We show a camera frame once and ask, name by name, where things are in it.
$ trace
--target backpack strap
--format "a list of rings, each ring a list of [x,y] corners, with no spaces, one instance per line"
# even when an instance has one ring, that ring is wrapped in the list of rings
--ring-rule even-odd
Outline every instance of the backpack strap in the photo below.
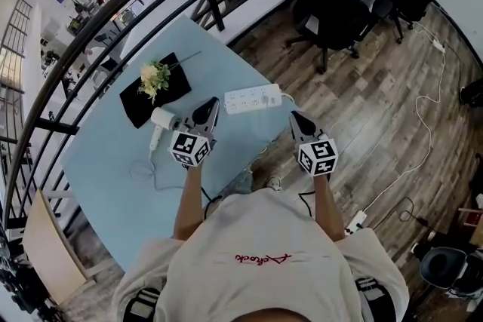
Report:
[[[155,288],[147,287],[141,289],[129,301],[122,322],[152,322],[160,294]]]
[[[360,278],[355,285],[365,322],[396,322],[394,302],[384,286],[374,278]]]

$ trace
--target black and white marker cube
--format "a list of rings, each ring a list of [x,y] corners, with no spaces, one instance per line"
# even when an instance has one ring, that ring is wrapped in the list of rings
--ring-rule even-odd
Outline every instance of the black and white marker cube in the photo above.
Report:
[[[175,130],[168,150],[175,161],[196,167],[210,152],[211,147],[206,137]]]
[[[338,158],[334,140],[326,136],[319,141],[299,146],[298,162],[310,176],[332,173]]]

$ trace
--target white t-shirt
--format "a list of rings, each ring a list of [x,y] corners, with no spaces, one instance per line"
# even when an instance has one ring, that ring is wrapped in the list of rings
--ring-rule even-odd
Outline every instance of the white t-shirt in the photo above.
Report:
[[[368,275],[402,320],[408,289],[372,230],[334,243],[297,200],[271,189],[232,195],[188,241],[149,242],[115,292],[118,320],[140,288],[156,287],[155,322],[229,322],[267,308],[362,322],[355,279]]]

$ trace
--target socket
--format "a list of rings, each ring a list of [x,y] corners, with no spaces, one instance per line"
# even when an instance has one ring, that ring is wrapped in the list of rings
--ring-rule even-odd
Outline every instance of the socket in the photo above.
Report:
[[[228,114],[250,112],[280,105],[281,91],[277,84],[266,84],[225,93],[225,107]]]
[[[362,223],[366,220],[368,215],[364,211],[358,210],[355,216],[345,229],[346,236],[352,235],[354,232],[362,228]]]

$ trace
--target table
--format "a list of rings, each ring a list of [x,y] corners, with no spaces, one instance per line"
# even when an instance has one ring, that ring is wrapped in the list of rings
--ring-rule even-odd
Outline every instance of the table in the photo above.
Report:
[[[287,99],[281,106],[228,115],[226,91],[269,82],[227,46],[187,17],[174,21],[155,38],[121,74],[81,126],[61,164],[75,198],[100,240],[125,270],[148,238],[172,236],[181,189],[159,193],[153,181],[135,181],[130,170],[135,160],[147,160],[154,124],[135,129],[122,107],[119,93],[135,78],[140,66],[174,52],[183,62],[192,91],[163,108],[185,116],[212,96],[220,99],[220,117],[214,129],[217,144],[206,158],[203,187],[214,197],[246,168],[287,126],[296,106]],[[158,187],[182,186],[186,171],[174,162],[167,148],[172,133],[162,135],[153,161]]]

